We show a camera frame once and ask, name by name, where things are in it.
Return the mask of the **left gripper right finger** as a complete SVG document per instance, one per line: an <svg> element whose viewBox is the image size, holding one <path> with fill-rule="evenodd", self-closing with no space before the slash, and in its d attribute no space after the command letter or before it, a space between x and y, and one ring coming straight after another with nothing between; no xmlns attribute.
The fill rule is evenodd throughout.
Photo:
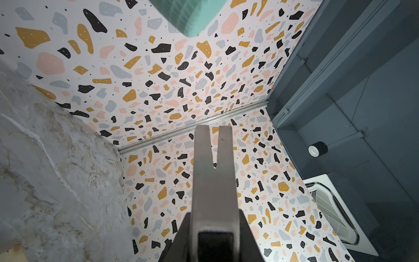
<svg viewBox="0 0 419 262"><path fill-rule="evenodd" d="M264 262L251 228L241 209L240 214L240 262Z"/></svg>

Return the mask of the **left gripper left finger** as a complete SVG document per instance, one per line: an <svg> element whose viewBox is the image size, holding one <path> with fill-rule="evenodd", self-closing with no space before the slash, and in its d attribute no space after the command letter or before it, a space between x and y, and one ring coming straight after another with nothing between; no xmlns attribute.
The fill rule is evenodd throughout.
<svg viewBox="0 0 419 262"><path fill-rule="evenodd" d="M191 213L187 213L174 238L169 240L163 250L159 262L189 262L189 228L191 224Z"/></svg>

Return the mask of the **wooden handle claw hammer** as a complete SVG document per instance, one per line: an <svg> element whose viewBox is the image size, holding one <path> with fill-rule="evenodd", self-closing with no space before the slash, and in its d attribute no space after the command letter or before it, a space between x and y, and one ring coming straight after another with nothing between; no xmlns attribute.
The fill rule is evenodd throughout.
<svg viewBox="0 0 419 262"><path fill-rule="evenodd" d="M236 262L240 256L232 128L220 126L218 133L217 158L213 159L209 126L195 129L189 240L192 262Z"/></svg>

